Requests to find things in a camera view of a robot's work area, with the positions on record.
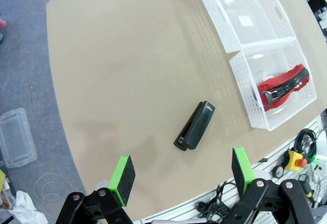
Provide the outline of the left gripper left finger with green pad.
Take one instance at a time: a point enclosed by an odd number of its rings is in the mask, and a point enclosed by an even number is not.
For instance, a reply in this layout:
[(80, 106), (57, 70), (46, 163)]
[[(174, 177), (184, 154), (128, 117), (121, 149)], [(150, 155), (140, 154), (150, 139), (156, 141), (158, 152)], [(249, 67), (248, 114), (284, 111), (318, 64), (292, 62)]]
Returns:
[(56, 224), (133, 224), (124, 207), (127, 206), (135, 180), (135, 170), (129, 155), (121, 156), (106, 187), (90, 195), (70, 193), (58, 215)]

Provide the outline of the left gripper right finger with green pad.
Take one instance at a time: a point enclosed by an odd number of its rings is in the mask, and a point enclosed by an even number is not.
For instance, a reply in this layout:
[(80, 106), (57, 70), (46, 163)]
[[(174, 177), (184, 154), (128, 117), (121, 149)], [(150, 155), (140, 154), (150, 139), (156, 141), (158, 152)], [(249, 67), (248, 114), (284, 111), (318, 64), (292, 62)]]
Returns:
[(231, 168), (239, 201), (222, 224), (253, 224), (261, 212), (269, 212), (277, 224), (315, 224), (307, 197), (296, 179), (280, 184), (257, 178), (243, 147), (232, 149)]

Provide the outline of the red zipper pouch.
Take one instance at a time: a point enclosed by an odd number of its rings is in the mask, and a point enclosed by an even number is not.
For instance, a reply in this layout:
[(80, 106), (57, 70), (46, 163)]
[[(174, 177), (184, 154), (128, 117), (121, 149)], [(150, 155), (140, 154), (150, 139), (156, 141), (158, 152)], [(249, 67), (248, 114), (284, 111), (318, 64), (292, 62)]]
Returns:
[(309, 80), (309, 71), (304, 65), (298, 64), (292, 70), (259, 84), (258, 92), (264, 110), (269, 111), (281, 106), (292, 92), (299, 91)]

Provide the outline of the white slotted base panel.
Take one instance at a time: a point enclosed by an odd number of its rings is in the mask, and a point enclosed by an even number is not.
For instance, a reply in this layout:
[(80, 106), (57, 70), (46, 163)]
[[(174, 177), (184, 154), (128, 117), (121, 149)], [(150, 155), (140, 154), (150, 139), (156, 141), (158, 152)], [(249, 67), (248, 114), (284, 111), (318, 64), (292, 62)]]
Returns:
[[(326, 116), (319, 115), (308, 125), (305, 126), (313, 130), (317, 136), (317, 152), (320, 155), (327, 156), (327, 120)], [(272, 175), (273, 167), (277, 166), (282, 159), (282, 154), (287, 149), (290, 149), (295, 142), (295, 137), (286, 141), (283, 145), (279, 146), (265, 158), (266, 162), (255, 163), (252, 168), (255, 172), (267, 172)], [(319, 197), (323, 201), (327, 201), (327, 161), (317, 159), (309, 164), (305, 169), (299, 172), (285, 171), (280, 179), (273, 178), (273, 182), (280, 183), (281, 181), (294, 178), (297, 179), (300, 174), (308, 174), (310, 176), (310, 186), (315, 191), (314, 197)], [(199, 217), (200, 213), (196, 210), (196, 203), (199, 201), (208, 202), (215, 195), (216, 190), (207, 191), (197, 197), (194, 197), (184, 203), (166, 209), (154, 215), (145, 217), (143, 219), (134, 221), (134, 224), (146, 224), (154, 219), (158, 220), (173, 220), (183, 221), (191, 218)], [(222, 194), (222, 201), (228, 206), (233, 206), (239, 199), (238, 192), (235, 186), (227, 185)], [(327, 224), (327, 206), (318, 207), (312, 210), (316, 224)], [(273, 216), (269, 213), (261, 213), (255, 219), (253, 224), (276, 224)]]

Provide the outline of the small black tape roll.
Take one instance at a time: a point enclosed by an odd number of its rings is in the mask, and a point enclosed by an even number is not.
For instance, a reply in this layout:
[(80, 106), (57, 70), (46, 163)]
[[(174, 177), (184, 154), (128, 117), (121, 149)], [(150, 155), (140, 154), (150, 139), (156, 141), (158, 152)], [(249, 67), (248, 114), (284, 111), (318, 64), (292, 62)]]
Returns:
[(273, 173), (275, 178), (280, 179), (284, 175), (284, 168), (278, 165), (274, 168)]

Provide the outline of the yellow emergency stop button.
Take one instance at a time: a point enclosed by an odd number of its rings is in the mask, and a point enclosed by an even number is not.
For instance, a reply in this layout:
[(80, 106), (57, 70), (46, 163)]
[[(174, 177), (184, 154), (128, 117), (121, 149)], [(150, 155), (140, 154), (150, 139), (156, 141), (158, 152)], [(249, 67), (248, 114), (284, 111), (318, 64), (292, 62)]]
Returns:
[(284, 166), (285, 170), (291, 170), (294, 172), (299, 172), (301, 169), (306, 168), (308, 162), (303, 157), (302, 154), (295, 151), (288, 151), (286, 153), (286, 165)]

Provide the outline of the black stapler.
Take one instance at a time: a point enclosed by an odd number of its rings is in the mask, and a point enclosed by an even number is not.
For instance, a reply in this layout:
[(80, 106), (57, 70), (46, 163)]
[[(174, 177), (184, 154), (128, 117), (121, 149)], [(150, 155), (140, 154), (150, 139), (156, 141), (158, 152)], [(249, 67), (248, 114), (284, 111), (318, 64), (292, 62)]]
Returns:
[(173, 144), (180, 150), (194, 150), (199, 144), (213, 116), (215, 107), (208, 101), (200, 102)]

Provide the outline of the white crumpled cloth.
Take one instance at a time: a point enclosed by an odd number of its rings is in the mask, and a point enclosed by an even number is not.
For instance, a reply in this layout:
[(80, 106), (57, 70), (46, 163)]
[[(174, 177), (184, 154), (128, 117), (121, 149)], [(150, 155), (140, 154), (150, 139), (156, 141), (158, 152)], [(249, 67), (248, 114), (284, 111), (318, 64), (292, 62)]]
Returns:
[(46, 216), (36, 209), (29, 194), (21, 190), (17, 191), (15, 204), (9, 212), (21, 224), (49, 224)]

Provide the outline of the white perforated plastic basket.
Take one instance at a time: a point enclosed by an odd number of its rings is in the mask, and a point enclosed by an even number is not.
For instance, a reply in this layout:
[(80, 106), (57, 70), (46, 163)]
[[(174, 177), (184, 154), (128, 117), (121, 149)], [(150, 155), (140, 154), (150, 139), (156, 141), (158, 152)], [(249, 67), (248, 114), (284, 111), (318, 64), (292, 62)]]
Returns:
[(299, 64), (309, 68), (296, 39), (246, 48), (229, 63), (253, 128), (273, 131), (317, 99), (313, 81), (292, 92), (282, 105), (270, 107), (268, 111), (260, 97), (258, 86), (264, 81), (285, 74)]
[(296, 37), (279, 0), (202, 0), (227, 53)]

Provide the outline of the clear plastic storage box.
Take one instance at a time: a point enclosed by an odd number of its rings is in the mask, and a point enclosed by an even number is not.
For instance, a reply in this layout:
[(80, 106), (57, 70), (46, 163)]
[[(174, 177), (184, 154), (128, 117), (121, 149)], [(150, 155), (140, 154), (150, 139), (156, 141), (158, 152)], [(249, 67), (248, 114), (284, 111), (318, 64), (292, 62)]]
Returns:
[(37, 159), (37, 152), (24, 108), (0, 116), (0, 151), (7, 168), (18, 168)]

